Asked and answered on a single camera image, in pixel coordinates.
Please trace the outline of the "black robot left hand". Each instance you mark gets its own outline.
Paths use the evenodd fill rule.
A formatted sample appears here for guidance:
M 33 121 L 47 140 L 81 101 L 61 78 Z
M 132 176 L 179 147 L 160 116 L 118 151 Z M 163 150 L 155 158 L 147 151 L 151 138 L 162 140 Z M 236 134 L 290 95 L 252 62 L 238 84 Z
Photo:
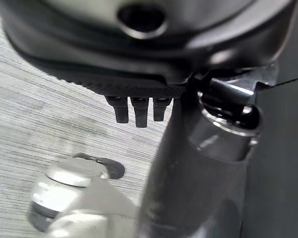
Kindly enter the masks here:
M 0 0 L 3 31 L 27 62 L 103 95 L 118 123 L 173 111 L 135 238 L 239 238 L 262 113 L 250 75 L 274 64 L 296 0 Z

